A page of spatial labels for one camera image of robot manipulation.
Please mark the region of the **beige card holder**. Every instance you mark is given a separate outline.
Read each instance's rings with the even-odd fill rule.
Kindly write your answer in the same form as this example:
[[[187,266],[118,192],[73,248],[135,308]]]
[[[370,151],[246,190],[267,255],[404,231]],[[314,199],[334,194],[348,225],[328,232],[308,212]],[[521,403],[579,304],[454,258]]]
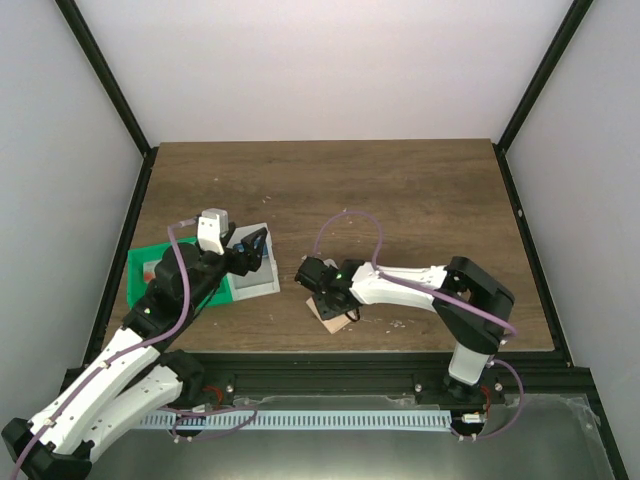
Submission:
[[[306,300],[306,305],[309,308],[309,310],[312,312],[314,317],[330,334],[335,334],[338,331],[342,330],[343,328],[353,323],[353,321],[346,314],[339,315],[329,320],[323,320],[320,316],[319,310],[316,307],[312,297],[309,297]]]

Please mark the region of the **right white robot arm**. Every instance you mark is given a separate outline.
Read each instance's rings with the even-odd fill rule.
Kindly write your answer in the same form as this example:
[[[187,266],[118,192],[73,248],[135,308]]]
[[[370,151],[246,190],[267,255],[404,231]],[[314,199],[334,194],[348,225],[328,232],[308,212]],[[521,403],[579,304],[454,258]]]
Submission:
[[[308,257],[295,281],[311,292],[322,321],[344,316],[357,322],[362,307],[379,304],[436,314],[455,340],[443,384],[447,396],[458,403],[479,394],[487,364],[516,335],[509,323],[514,295],[466,257],[427,268],[383,267],[352,259],[337,266]]]

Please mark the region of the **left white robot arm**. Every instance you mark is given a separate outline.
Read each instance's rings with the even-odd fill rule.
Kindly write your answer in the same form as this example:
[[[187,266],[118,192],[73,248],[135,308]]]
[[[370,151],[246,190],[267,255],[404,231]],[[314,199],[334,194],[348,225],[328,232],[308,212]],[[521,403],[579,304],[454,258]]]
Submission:
[[[260,226],[235,241],[233,225],[196,224],[195,242],[170,241],[145,293],[93,362],[47,407],[3,428],[13,477],[85,479],[114,441],[147,414],[203,395],[202,364],[169,347],[227,275],[260,269],[269,231]]]

